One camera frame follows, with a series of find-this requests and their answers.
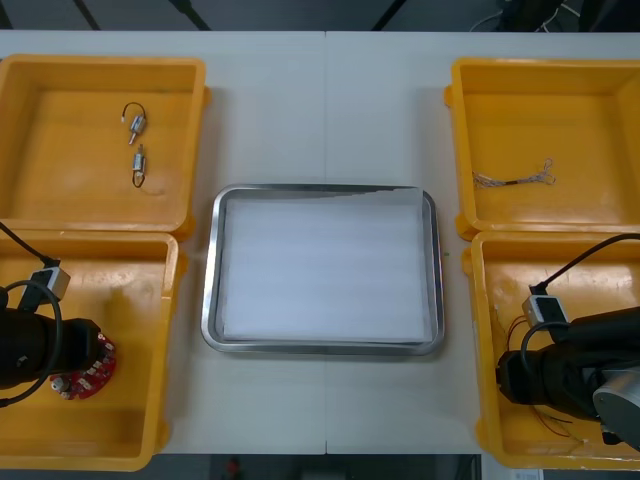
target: yellow tray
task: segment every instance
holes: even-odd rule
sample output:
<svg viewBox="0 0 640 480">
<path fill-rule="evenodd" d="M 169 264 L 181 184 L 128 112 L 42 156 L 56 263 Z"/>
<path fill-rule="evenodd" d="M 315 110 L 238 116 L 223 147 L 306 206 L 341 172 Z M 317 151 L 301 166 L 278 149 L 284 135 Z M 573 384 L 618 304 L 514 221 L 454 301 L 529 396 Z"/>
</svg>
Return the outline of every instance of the yellow tray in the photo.
<svg viewBox="0 0 640 480">
<path fill-rule="evenodd" d="M 205 66 L 188 58 L 12 55 L 0 63 L 0 219 L 14 229 L 192 229 Z M 134 146 L 141 103 L 147 126 Z M 131 184 L 142 143 L 147 176 Z"/>
<path fill-rule="evenodd" d="M 512 468 L 640 469 L 640 452 L 626 444 L 604 445 L 597 422 L 578 420 L 540 408 L 542 418 L 559 436 L 543 426 L 535 411 L 516 405 L 498 390 L 495 367 L 506 351 L 506 333 L 522 315 L 529 285 L 548 275 L 611 235 L 593 233 L 481 232 L 463 254 L 469 275 L 476 337 L 476 365 L 481 419 L 476 428 L 480 445 Z M 570 318 L 633 307 L 638 304 L 640 250 L 637 242 L 609 246 L 580 263 L 549 286 L 562 298 Z M 510 348 L 519 348 L 526 333 L 517 327 Z M 531 349 L 550 343 L 540 332 Z M 544 416 L 550 413 L 571 424 Z"/>
<path fill-rule="evenodd" d="M 17 231 L 62 259 L 71 283 L 63 318 L 96 322 L 117 349 L 109 383 L 86 400 L 63 400 L 44 384 L 0 409 L 0 468 L 138 470 L 168 439 L 163 404 L 178 245 L 161 233 Z M 0 237 L 0 285 L 29 278 L 37 259 Z M 15 307 L 20 293 L 10 293 Z M 38 313 L 52 316 L 50 307 Z M 25 385 L 1 392 L 10 397 Z"/>
<path fill-rule="evenodd" d="M 463 238 L 640 229 L 640 62 L 463 58 L 452 78 Z M 512 180 L 546 158 L 553 186 L 474 188 L 472 171 Z"/>
</svg>

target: stainless steel tray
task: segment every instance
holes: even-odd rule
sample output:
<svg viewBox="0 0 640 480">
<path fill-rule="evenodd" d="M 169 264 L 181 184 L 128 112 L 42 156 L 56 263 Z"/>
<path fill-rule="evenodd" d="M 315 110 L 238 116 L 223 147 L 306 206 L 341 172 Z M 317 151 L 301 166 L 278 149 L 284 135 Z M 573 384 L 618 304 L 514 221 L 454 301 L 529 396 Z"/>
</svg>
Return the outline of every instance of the stainless steel tray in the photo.
<svg viewBox="0 0 640 480">
<path fill-rule="evenodd" d="M 389 191 L 396 186 L 372 185 L 313 185 L 313 184 L 255 184 L 232 185 L 222 190 L 213 206 L 209 252 L 204 282 L 201 330 L 205 341 L 223 352 L 277 352 L 315 353 L 338 355 L 426 355 L 433 352 L 444 338 L 444 309 L 442 303 L 442 270 L 440 264 L 440 242 L 433 199 L 423 194 L 422 216 L 425 242 L 426 289 L 432 340 L 424 343 L 367 343 L 367 342 L 299 342 L 299 341 L 230 341 L 224 338 L 222 321 L 217 318 L 218 294 L 220 290 L 220 262 L 224 248 L 224 225 L 227 201 L 232 198 L 295 199 L 322 198 L 327 196 L 352 195 Z"/>
</svg>

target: table surface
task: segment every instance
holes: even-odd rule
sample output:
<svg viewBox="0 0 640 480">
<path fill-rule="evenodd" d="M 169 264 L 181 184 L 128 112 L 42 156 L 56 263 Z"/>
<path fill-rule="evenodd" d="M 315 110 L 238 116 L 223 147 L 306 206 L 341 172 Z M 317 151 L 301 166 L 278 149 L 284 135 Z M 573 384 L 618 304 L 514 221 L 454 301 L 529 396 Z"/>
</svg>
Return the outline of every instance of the table surface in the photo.
<svg viewBox="0 0 640 480">
<path fill-rule="evenodd" d="M 169 352 L 173 453 L 476 453 L 479 416 L 450 117 L 460 56 L 638 58 L 634 34 L 0 32 L 10 53 L 207 64 L 194 237 Z M 231 183 L 413 185 L 434 198 L 442 349 L 422 358 L 223 354 L 200 335 L 211 205 Z"/>
</svg>

